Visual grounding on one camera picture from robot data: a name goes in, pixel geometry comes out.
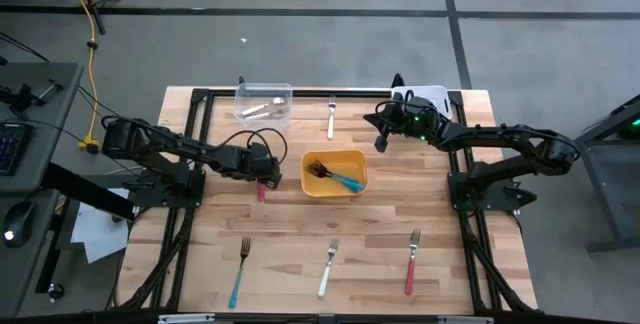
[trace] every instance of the wooden table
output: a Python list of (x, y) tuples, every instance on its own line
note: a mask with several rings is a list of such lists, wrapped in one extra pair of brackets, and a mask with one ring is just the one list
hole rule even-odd
[[(183, 132), (192, 89), (167, 88), (160, 125)], [(463, 91), (463, 97), (470, 126), (495, 124), (487, 91)], [(294, 98), (291, 123), (284, 133), (289, 154), (281, 165), (283, 179), (277, 190), (267, 191), (264, 204), (257, 200), (255, 183), (222, 179), (209, 170), (203, 203), (193, 223), (180, 311), (231, 311), (227, 304), (240, 261), (240, 240), (250, 235), (251, 253), (235, 312), (473, 313), (459, 223), (445, 179), (450, 171), (448, 156), (425, 142), (400, 136), (390, 137), (387, 152), (378, 153), (373, 146), (378, 133), (362, 115), (373, 112), (379, 101), (339, 98), (335, 137), (328, 141), (327, 99)], [(215, 100), (208, 143), (220, 143), (242, 129), (232, 108), (233, 98)], [(199, 133), (197, 126), (194, 133)], [(274, 155), (281, 156), (280, 139), (266, 135)], [(244, 145), (245, 141), (246, 137), (236, 138), (231, 143)], [(367, 191), (355, 198), (306, 196), (300, 187), (302, 155), (340, 148), (357, 148), (367, 156)], [(492, 162), (500, 160), (502, 153), (478, 148), (474, 156)], [(460, 163), (464, 171), (464, 160)], [(133, 294), (156, 264), (166, 216), (166, 209), (151, 209), (133, 227), (118, 285), (120, 301)], [(521, 298), (535, 307), (516, 222), (504, 213), (487, 212), (486, 216), (497, 267)], [(406, 296), (413, 228), (422, 230), (422, 238), (414, 295)], [(338, 254), (326, 297), (318, 300), (329, 241), (334, 237), (340, 240)], [(167, 288), (172, 275), (171, 268)], [(482, 269), (479, 276), (489, 305)]]

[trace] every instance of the concrete floor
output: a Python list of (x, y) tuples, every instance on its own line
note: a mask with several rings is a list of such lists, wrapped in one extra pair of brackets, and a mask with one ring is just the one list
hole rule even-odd
[[(75, 0), (0, 3), (76, 5)], [(217, 8), (445, 9), (444, 0), (125, 0), (123, 5)], [(459, 10), (640, 11), (640, 0), (456, 0)], [(169, 85), (232, 85), (237, 76), (292, 85), (460, 88), (447, 19), (331, 17), (105, 17), (95, 63), (99, 99), (153, 121)], [(490, 91), (499, 122), (552, 128), (570, 137), (638, 93), (638, 21), (461, 20), (474, 89)], [(0, 30), (53, 61), (85, 63), (84, 16), (0, 14)], [(0, 43), (11, 61), (33, 61)], [(88, 88), (85, 78), (83, 85)], [(90, 111), (78, 97), (66, 128), (83, 135)], [(82, 174), (117, 169), (79, 154), (63, 137), (54, 160)], [(638, 322), (640, 251), (587, 255), (609, 238), (582, 163), (563, 177), (525, 177), (539, 199), (523, 210), (529, 266), (548, 313)], [(87, 266), (70, 254), (56, 273), (67, 296), (33, 297), (23, 315), (104, 307), (119, 258)], [(83, 278), (98, 280), (87, 281)]]

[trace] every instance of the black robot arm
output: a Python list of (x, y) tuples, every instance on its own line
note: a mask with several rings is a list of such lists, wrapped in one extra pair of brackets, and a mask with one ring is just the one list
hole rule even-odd
[[(499, 127), (466, 127), (452, 122), (427, 99), (403, 98), (396, 94), (393, 100), (376, 106), (376, 113), (367, 114), (365, 120), (380, 132), (375, 146), (379, 152), (387, 147), (389, 134), (402, 134), (427, 141), (440, 151), (456, 151), (464, 147), (512, 148), (520, 155), (495, 163), (475, 162), (468, 173), (455, 178), (454, 202), (481, 200), (496, 182), (510, 180), (525, 174), (566, 174), (579, 153), (572, 141), (552, 130), (533, 129), (526, 125)], [(535, 200), (535, 195), (517, 187), (518, 206)]]
[(186, 187), (190, 169), (186, 163), (172, 162), (161, 153), (203, 163), (223, 177), (257, 181), (275, 189), (282, 174), (278, 159), (267, 146), (251, 143), (247, 148), (235, 145), (209, 145), (161, 126), (152, 126), (141, 119), (105, 116), (106, 135), (102, 151), (113, 159), (133, 160), (161, 174), (165, 184)]

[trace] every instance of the yellow container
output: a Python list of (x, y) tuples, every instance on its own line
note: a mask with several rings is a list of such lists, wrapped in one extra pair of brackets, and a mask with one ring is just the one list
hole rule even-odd
[(319, 160), (329, 171), (358, 179), (367, 189), (367, 159), (364, 153), (357, 149), (320, 150), (307, 152), (301, 160), (302, 190), (309, 196), (316, 198), (356, 196), (341, 183), (331, 178), (317, 178), (306, 170), (308, 164)]

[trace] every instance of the keyboard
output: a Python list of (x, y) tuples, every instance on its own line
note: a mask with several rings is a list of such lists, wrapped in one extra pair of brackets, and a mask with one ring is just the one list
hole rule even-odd
[(0, 124), (0, 176), (15, 173), (32, 128), (28, 124)]

